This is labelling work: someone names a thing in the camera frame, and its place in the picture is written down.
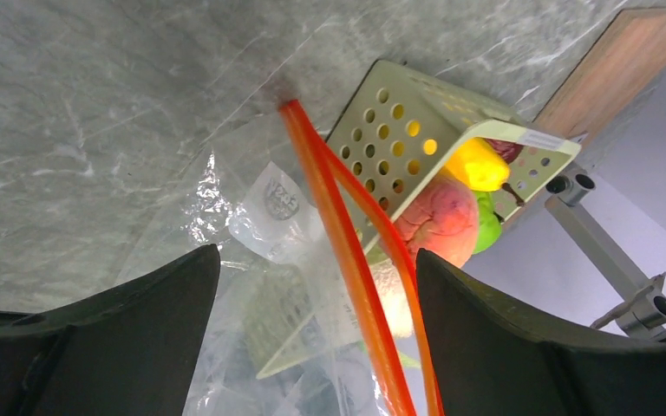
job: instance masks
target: basket hole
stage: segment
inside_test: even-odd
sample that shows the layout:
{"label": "basket hole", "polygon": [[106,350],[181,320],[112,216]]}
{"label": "basket hole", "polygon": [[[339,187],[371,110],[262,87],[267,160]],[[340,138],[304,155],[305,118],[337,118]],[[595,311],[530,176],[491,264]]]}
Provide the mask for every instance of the basket hole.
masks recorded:
{"label": "basket hole", "polygon": [[399,120],[404,116],[404,107],[402,104],[396,104],[394,107],[392,107],[392,118],[395,120]]}
{"label": "basket hole", "polygon": [[417,173],[420,172],[420,161],[419,160],[410,160],[409,163],[407,163],[407,172],[409,172],[410,175],[416,175]]}
{"label": "basket hole", "polygon": [[374,122],[374,117],[375,116],[376,116],[376,114],[374,113],[374,110],[371,109],[371,108],[363,112],[363,119],[367,123]]}
{"label": "basket hole", "polygon": [[386,124],[382,124],[379,126],[379,131],[377,132],[379,134],[379,139],[386,139],[389,137],[389,126]]}
{"label": "basket hole", "polygon": [[402,193],[404,191],[404,182],[401,179],[398,179],[392,183],[392,189],[395,193]]}
{"label": "basket hole", "polygon": [[392,145],[392,154],[398,158],[402,156],[404,154],[404,143],[396,141],[394,145]]}
{"label": "basket hole", "polygon": [[381,104],[384,104],[389,99],[389,91],[386,88],[380,89],[379,92],[376,93],[376,99],[379,100]]}
{"label": "basket hole", "polygon": [[438,151],[438,142],[435,139],[425,140],[425,143],[422,143],[422,151],[428,156],[435,154]]}
{"label": "basket hole", "polygon": [[418,120],[411,120],[407,123],[407,134],[412,137],[420,134],[420,122]]}
{"label": "basket hole", "polygon": [[379,162],[379,173],[381,175],[386,175],[389,173],[389,162],[386,160],[382,160]]}

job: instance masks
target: metal bracket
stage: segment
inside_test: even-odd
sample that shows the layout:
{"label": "metal bracket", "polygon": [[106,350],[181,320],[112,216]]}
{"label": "metal bracket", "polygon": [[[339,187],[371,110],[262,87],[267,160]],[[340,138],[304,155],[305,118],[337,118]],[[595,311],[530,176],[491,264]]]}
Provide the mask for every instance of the metal bracket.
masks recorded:
{"label": "metal bracket", "polygon": [[545,208],[624,300],[591,327],[601,328],[616,320],[630,337],[662,337],[666,323],[666,297],[663,295],[666,273],[647,278],[580,204],[581,199],[596,189],[596,184],[584,171],[559,175],[546,189],[553,195],[545,202]]}

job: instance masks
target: printed logo on bag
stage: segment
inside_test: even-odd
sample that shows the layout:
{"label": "printed logo on bag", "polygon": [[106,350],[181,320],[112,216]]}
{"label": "printed logo on bag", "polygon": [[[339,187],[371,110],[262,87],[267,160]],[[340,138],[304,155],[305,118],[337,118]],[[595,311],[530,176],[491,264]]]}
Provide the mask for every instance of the printed logo on bag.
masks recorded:
{"label": "printed logo on bag", "polygon": [[297,195],[290,195],[274,178],[269,179],[264,190],[264,206],[269,215],[279,221],[290,219],[300,211]]}

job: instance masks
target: brown wood plank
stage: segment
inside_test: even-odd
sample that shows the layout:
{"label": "brown wood plank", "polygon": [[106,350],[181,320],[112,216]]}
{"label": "brown wood plank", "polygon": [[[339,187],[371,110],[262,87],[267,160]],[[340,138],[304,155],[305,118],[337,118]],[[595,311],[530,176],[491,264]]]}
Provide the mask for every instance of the brown wood plank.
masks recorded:
{"label": "brown wood plank", "polygon": [[582,143],[588,146],[665,67],[666,8],[623,10],[548,101],[535,124],[566,138],[588,133]]}

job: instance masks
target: wooden edge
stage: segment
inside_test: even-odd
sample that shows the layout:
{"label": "wooden edge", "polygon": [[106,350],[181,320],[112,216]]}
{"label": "wooden edge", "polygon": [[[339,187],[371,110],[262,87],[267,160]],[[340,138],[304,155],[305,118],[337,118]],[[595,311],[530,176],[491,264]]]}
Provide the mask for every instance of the wooden edge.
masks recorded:
{"label": "wooden edge", "polygon": [[[550,117],[555,112],[561,109],[561,107],[571,105],[571,100],[574,99],[574,92],[581,87],[582,81],[600,72],[603,69],[602,64],[610,65],[610,62],[607,63],[609,59],[606,59],[606,57],[604,56],[605,53],[607,51],[610,51],[613,47],[615,47],[617,42],[621,42],[623,40],[621,38],[621,35],[624,34],[625,30],[627,30],[633,23],[639,23],[638,21],[642,20],[647,20],[648,21],[647,24],[649,26],[659,25],[662,27],[664,24],[666,24],[666,8],[628,9],[628,10],[619,11],[616,17],[611,21],[609,26],[606,28],[604,33],[598,38],[598,40],[594,43],[591,49],[589,49],[588,53],[584,56],[584,58],[568,75],[563,85],[561,85],[560,88],[558,88],[558,91],[547,102],[545,107],[543,107],[543,109],[540,111],[540,113],[535,118],[533,123],[536,126],[540,127],[540,129],[545,130],[548,133],[552,133],[557,136],[567,138],[569,132],[559,131],[561,129],[551,126],[551,123],[549,122],[548,119],[550,119]],[[658,32],[661,35],[666,36],[666,31],[658,30]],[[590,137],[588,137],[584,141],[583,143],[584,146],[590,144],[593,137],[595,137],[597,133],[600,133],[600,131],[605,127],[605,125],[611,122],[614,119],[614,117],[616,117],[617,114],[619,114],[622,110],[624,110],[626,105],[629,104],[631,101],[633,101],[634,98],[640,92],[642,92],[642,90],[650,83],[650,81],[652,81],[666,67],[666,62],[661,67],[658,67],[656,65],[656,61],[654,62],[655,63],[654,65],[652,64],[653,62],[643,62],[643,63],[645,63],[645,65],[643,65],[644,67],[643,79],[638,84],[635,84],[637,87],[637,91],[631,97],[628,97],[628,100],[626,99],[627,97],[624,97],[625,100],[620,100],[620,101],[626,101],[623,105],[621,105],[621,107],[612,108],[613,114],[610,116],[610,119],[608,119],[606,123],[602,123],[604,124],[603,126],[598,126],[599,128],[593,129],[593,131],[588,132],[590,134]],[[601,85],[606,86],[605,88],[606,91],[611,91],[611,86],[615,83],[616,83],[615,78],[603,78],[601,80]],[[505,230],[509,229],[509,227],[512,226],[515,223],[515,221],[530,206],[532,206],[535,203],[539,195],[541,195],[544,191],[545,191],[544,189],[540,190],[534,197],[532,197],[527,202],[525,207],[515,212],[514,215],[512,215],[512,217],[504,223],[503,225],[504,229]]]}

